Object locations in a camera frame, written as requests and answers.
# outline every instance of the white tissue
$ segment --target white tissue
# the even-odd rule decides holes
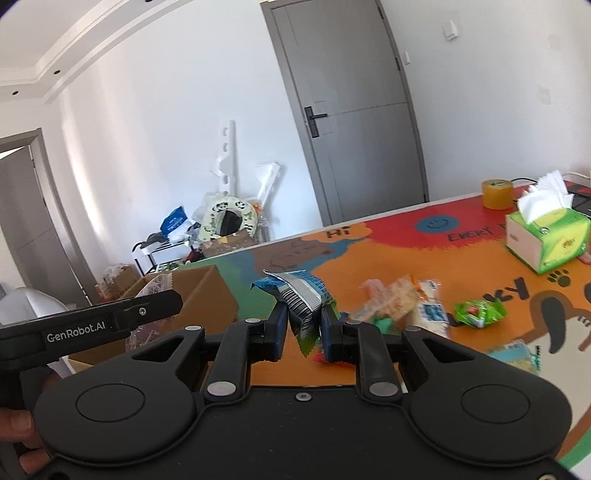
[[[572,208],[573,197],[568,193],[560,172],[554,170],[538,179],[537,185],[531,185],[517,200],[517,208],[525,223],[535,222],[546,213],[561,208]]]

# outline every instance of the green tissue box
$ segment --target green tissue box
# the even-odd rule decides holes
[[[506,216],[507,248],[538,274],[559,267],[587,250],[591,221],[562,208],[527,225],[519,212]]]

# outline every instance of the door frame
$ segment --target door frame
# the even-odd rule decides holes
[[[66,253],[66,258],[68,259],[72,273],[80,284],[80,289],[83,290],[83,293],[86,294],[86,297],[92,304],[100,303],[98,294],[95,291],[95,276],[92,274],[90,267],[82,254],[80,245],[76,241],[76,237],[74,236],[74,232],[66,216],[66,211],[61,203],[56,182],[51,172],[51,166],[47,156],[45,142],[43,141],[43,132],[41,131],[41,128],[0,139],[0,153],[20,147],[29,148],[29,153],[33,160],[37,178],[39,180],[41,195],[45,200],[49,217],[56,229],[57,237],[60,240],[64,252]],[[21,274],[23,282],[27,287],[31,287],[30,281],[18,261],[18,257],[15,255],[15,252],[10,245],[8,248],[17,265],[18,271]]]
[[[300,137],[301,146],[304,150],[304,156],[306,158],[306,163],[308,165],[308,171],[310,172],[310,177],[312,180],[312,188],[314,189],[314,193],[316,194],[316,200],[318,202],[318,208],[320,210],[320,217],[322,218],[322,224],[324,226],[329,226],[334,224],[330,217],[329,211],[329,204],[326,198],[326,192],[324,191],[324,186],[322,184],[322,178],[320,177],[320,169],[318,166],[318,161],[316,160],[316,156],[314,155],[314,148],[312,147],[312,138],[310,136],[310,131],[306,124],[304,111],[302,103],[300,102],[300,97],[297,93],[296,88],[296,81],[294,80],[293,74],[291,72],[290,64],[287,60],[287,53],[285,52],[285,47],[283,46],[283,42],[281,41],[281,34],[279,33],[279,28],[277,27],[277,23],[275,22],[275,17],[273,16],[273,10],[276,8],[286,7],[287,5],[292,4],[299,4],[302,2],[307,2],[311,0],[274,0],[274,1],[263,1],[261,2],[261,9],[263,16],[265,17],[265,22],[267,23],[267,28],[269,30],[269,34],[271,36],[271,42],[273,43],[273,48],[275,50],[275,55],[277,56],[277,60],[279,62],[279,68],[281,70],[281,76],[283,77],[283,82],[285,84],[285,89],[287,91],[287,98],[290,103],[291,111],[294,116],[295,120],[295,127],[297,128],[298,136]],[[415,115],[413,101],[410,95],[410,88],[408,87],[408,80],[406,77],[406,72],[404,70],[404,63],[401,60],[401,56],[398,51],[398,47],[396,46],[396,42],[394,40],[394,35],[392,33],[392,29],[390,27],[390,23],[388,22],[388,18],[384,13],[384,7],[380,0],[366,0],[367,2],[375,4],[376,8],[380,12],[382,17],[382,21],[384,22],[384,28],[386,29],[386,33],[388,35],[388,39],[390,40],[390,46],[392,47],[392,53],[396,58],[398,65],[400,66],[400,76],[402,79],[402,86],[404,88],[404,95],[406,96],[408,102],[408,111],[410,113],[410,120],[413,126],[413,134],[415,139],[415,144],[417,146],[417,154],[418,154],[418,161],[419,161],[419,168],[421,171],[421,182],[423,184],[423,196],[425,198],[425,202],[429,201],[429,189],[427,184],[427,172],[425,170],[425,158],[423,155],[423,146],[421,143],[421,136],[418,131],[418,124],[417,124],[417,117]]]

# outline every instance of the smiley face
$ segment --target smiley face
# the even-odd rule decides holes
[[[421,233],[447,233],[460,226],[460,221],[449,215],[434,215],[424,218],[414,227]]]

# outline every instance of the ceiling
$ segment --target ceiling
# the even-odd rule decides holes
[[[0,67],[35,67],[66,31],[101,0],[19,0],[0,19]]]
[[[0,103],[51,102],[101,55],[193,0],[19,0],[0,18]]]

